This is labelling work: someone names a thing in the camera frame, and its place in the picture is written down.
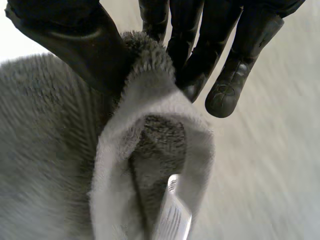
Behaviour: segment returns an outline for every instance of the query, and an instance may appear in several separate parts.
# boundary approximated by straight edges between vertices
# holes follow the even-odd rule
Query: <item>gray plush blanket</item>
[[[192,229],[213,133],[165,49],[123,39],[136,61],[117,104],[50,54],[0,67],[0,240],[152,239],[173,174]]]

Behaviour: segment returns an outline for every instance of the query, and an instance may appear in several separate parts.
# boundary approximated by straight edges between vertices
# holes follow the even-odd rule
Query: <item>black glove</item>
[[[282,18],[294,13],[304,1],[170,0],[172,34],[167,51],[176,68],[177,86],[192,102],[197,99],[243,11],[227,61],[205,101],[211,115],[229,116],[261,50],[284,24]],[[139,0],[139,4],[143,30],[163,41],[168,0]],[[190,56],[202,12],[199,40]]]
[[[6,16],[23,34],[66,62],[91,87],[118,99],[132,59],[98,0],[42,2],[9,0]]]

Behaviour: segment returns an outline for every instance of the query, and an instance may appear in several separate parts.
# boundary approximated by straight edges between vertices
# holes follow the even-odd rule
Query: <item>gray fleece fabric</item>
[[[117,104],[51,54],[0,67],[0,240],[151,239],[172,174],[194,223],[213,133],[165,49],[123,39],[136,61]]]

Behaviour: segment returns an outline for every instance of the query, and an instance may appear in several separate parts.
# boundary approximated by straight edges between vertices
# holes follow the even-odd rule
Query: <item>clothing tag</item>
[[[169,177],[152,240],[186,240],[188,237],[192,214],[176,195],[178,180],[178,174]]]

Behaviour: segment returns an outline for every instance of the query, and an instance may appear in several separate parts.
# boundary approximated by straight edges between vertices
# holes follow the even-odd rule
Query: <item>gloved hand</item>
[[[206,110],[218,118],[235,109],[261,50],[305,0],[139,0],[143,30],[162,42],[171,11],[167,51],[176,68],[176,84],[194,102],[213,72],[231,31],[236,35],[224,67],[210,90]],[[192,55],[200,15],[200,36]]]
[[[98,0],[9,0],[6,16],[91,87],[119,99],[132,58]]]

